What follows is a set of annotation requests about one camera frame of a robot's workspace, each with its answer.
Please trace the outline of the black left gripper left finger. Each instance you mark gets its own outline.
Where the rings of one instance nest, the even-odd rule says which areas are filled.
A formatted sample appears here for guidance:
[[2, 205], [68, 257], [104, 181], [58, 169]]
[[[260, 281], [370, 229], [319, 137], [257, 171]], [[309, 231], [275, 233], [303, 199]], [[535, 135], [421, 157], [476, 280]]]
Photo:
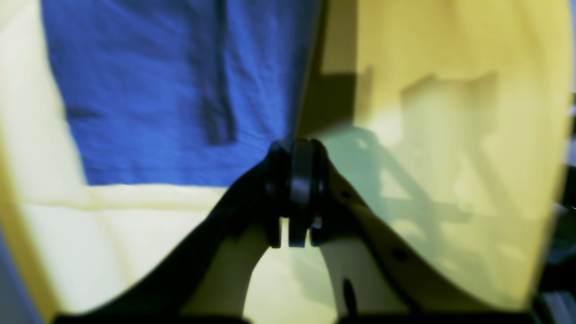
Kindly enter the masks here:
[[253, 269], [281, 245], [281, 217], [296, 228], [289, 241], [305, 245], [314, 186], [315, 140], [274, 142], [142, 280], [93, 311], [55, 321], [243, 322]]

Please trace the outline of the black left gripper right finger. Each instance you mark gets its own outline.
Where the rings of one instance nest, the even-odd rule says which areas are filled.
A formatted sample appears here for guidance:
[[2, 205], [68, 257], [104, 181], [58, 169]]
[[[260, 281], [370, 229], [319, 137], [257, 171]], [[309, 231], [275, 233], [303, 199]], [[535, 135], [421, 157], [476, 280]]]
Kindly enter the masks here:
[[458, 288], [380, 220], [315, 149], [321, 226], [311, 241], [324, 258], [338, 322], [491, 322], [495, 310]]

